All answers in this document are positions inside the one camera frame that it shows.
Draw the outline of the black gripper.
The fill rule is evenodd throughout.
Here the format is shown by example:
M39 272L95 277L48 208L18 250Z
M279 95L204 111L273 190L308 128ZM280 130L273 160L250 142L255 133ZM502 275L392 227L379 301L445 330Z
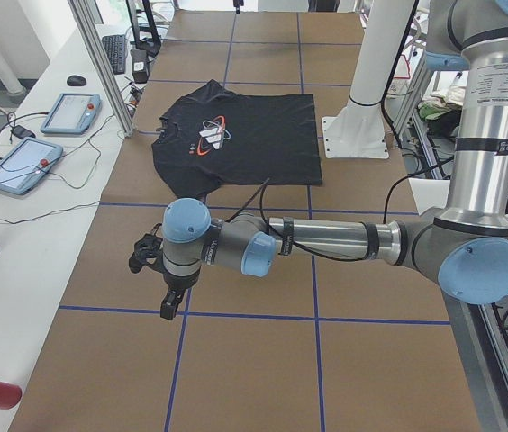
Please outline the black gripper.
M191 288L191 276L178 276L167 273L164 281L168 286L168 293L160 304L160 317L165 320L172 320L183 302L186 290Z

